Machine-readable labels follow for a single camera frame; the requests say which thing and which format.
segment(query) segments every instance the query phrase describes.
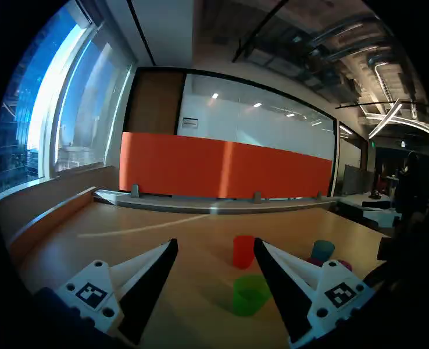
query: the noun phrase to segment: window sill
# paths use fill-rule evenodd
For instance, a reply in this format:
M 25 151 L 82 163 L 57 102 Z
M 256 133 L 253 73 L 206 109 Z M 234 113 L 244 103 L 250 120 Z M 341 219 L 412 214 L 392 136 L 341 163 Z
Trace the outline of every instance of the window sill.
M 25 182 L 23 184 L 19 184 L 18 186 L 7 189 L 5 191 L 2 191 L 0 193 L 0 201 L 3 200 L 4 198 L 14 194 L 14 193 L 18 193 L 19 191 L 22 191 L 24 189 L 36 186 L 36 185 L 41 184 L 41 183 L 57 180 L 59 178 L 74 176 L 74 175 L 78 175 L 79 173 L 92 171 L 95 169 L 100 169 L 100 168 L 105 168 L 105 167 L 108 167 L 108 166 L 105 166 L 102 162 L 91 163 L 90 165 L 84 165 L 84 166 L 80 166 L 78 168 L 61 171 L 61 172 L 57 173 L 57 176 L 55 178 L 47 179 L 45 177 L 42 177 L 39 179 L 31 180 L 31 181 Z

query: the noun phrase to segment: orange wall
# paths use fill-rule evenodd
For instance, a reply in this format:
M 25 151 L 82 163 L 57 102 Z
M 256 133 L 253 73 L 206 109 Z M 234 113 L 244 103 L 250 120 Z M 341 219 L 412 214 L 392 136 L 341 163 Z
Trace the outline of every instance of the orange wall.
M 256 145 L 124 132 L 119 189 L 220 198 L 327 195 L 332 161 Z

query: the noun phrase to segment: green cup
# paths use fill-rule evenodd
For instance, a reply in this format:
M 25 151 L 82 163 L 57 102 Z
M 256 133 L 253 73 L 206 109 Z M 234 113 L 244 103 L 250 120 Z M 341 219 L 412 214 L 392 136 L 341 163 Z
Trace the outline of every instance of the green cup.
M 252 316 L 271 297 L 271 292 L 262 275 L 246 275 L 234 282 L 234 314 Z

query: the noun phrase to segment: sign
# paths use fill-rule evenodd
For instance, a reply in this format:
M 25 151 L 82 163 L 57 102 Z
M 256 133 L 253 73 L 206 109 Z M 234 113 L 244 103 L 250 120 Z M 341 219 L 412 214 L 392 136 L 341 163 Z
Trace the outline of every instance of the sign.
M 182 119 L 182 127 L 189 127 L 191 129 L 198 128 L 198 119 L 192 119 L 191 117 L 184 117 Z

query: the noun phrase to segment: table surface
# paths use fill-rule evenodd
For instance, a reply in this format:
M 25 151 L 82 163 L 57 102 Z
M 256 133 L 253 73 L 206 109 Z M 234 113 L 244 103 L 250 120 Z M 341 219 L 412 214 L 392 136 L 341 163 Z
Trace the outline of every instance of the table surface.
M 363 278 L 383 235 L 321 208 L 256 215 L 191 215 L 92 203 L 56 228 L 19 273 L 26 287 L 56 288 L 91 261 L 110 266 L 177 238 L 179 253 L 142 336 L 142 348 L 288 348 L 273 299 L 254 316 L 231 312 L 234 280 L 261 274 L 256 261 L 232 266 L 236 235 L 249 234 L 300 258 L 318 239 L 335 244 L 333 259 Z
M 364 194 L 355 194 L 355 195 L 349 195 L 346 197 L 341 198 L 342 202 L 345 202 L 346 204 L 351 204 L 352 206 L 363 208 L 368 211 L 382 211 L 381 208 L 376 207 L 362 207 L 363 201 L 390 201 L 391 198 L 385 194 L 380 194 L 380 199 L 371 199 L 369 196 L 371 193 L 364 193 Z

